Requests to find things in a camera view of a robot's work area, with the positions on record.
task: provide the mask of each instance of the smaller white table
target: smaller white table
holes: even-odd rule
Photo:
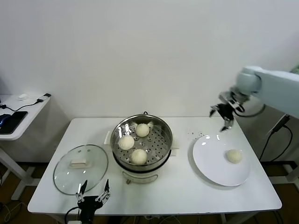
[[[43,96],[43,94],[39,95],[30,95],[28,99],[24,101],[18,100],[18,95],[0,95],[1,103],[6,104],[13,110],[16,110],[24,105],[33,104],[36,102],[38,98]],[[27,111],[28,114],[24,118],[24,120],[17,126],[15,131],[11,134],[0,134],[0,140],[16,140],[20,138],[34,118],[38,115],[38,113],[43,109],[43,107],[48,103],[50,98],[47,98],[45,101],[38,103],[33,106],[24,107],[19,111]],[[13,114],[14,112],[9,109],[0,109],[1,114]],[[3,175],[2,181],[4,182],[7,178],[9,172],[13,172],[17,177],[21,179],[18,187],[13,193],[11,199],[18,200],[21,193],[23,192],[26,186],[37,186],[40,179],[33,179],[31,177],[34,167],[29,167],[27,171],[23,170],[1,147],[0,147],[0,162],[7,167],[7,172]]]

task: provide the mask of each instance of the white table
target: white table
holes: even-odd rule
[[[24,101],[19,101],[17,95],[0,95],[1,104],[6,104],[13,110],[18,109],[21,106],[33,104],[36,102],[38,98],[40,98],[43,94],[40,95],[29,95],[29,98]],[[28,114],[24,118],[24,120],[17,126],[11,134],[0,134],[0,140],[16,140],[23,135],[25,130],[34,120],[34,118],[38,115],[38,113],[43,109],[43,107],[48,103],[50,98],[47,98],[45,101],[38,103],[33,106],[24,107],[19,111],[27,111]],[[13,114],[14,112],[9,109],[0,109],[0,114]],[[31,174],[34,171],[34,167],[29,167],[27,171],[23,170],[2,148],[0,148],[0,162],[7,167],[7,172],[3,175],[2,181],[5,181],[9,172],[13,172],[17,177],[21,179],[18,187],[13,193],[11,199],[18,200],[21,193],[23,192],[26,186],[37,186],[40,179],[33,179]]]
[[[105,148],[109,158],[103,180],[86,195],[98,195],[109,179],[111,197],[96,215],[182,215],[208,213],[242,213],[227,223],[242,223],[258,211],[277,210],[282,204],[237,122],[224,133],[231,144],[242,148],[251,163],[248,180],[238,187],[214,184],[197,170],[192,160],[192,146],[198,134],[218,133],[223,126],[220,117],[163,118],[179,141],[180,149],[163,165],[158,179],[149,184],[126,184],[111,148]],[[121,118],[85,118],[71,121],[28,205],[32,213],[58,215],[77,205],[75,196],[59,192],[53,182],[53,171],[60,158],[69,150],[83,145],[103,146],[108,131]]]

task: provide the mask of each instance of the white plate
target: white plate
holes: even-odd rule
[[[243,159],[233,164],[226,159],[230,149],[240,150]],[[221,135],[206,135],[193,146],[193,158],[198,169],[211,181],[224,186],[244,183],[250,173],[250,163],[240,148],[235,148]]]

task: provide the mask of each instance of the steamed bun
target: steamed bun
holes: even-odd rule
[[[137,125],[135,131],[139,137],[145,137],[150,133],[150,128],[147,124],[139,124]]]
[[[146,152],[143,149],[136,149],[132,154],[131,154],[131,160],[132,163],[136,165],[143,165],[146,163],[148,156]]]
[[[120,140],[118,141],[118,146],[122,150],[129,150],[130,148],[132,148],[134,146],[134,143],[135,143],[135,141],[132,136],[125,135],[125,136],[122,136],[120,138]]]
[[[237,164],[242,160],[242,153],[239,150],[231,149],[226,152],[226,158],[231,163]]]

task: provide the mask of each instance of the stainless steel pot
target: stainless steel pot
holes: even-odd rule
[[[135,128],[138,124],[147,124],[149,134],[138,137]],[[131,135],[134,146],[130,150],[122,150],[118,146],[119,139],[125,134]],[[137,114],[119,123],[111,135],[111,147],[116,162],[124,169],[135,173],[147,173],[154,171],[165,164],[171,153],[172,132],[162,119],[148,114]],[[131,154],[136,149],[143,149],[147,153],[147,162],[143,165],[135,165],[131,161]]]

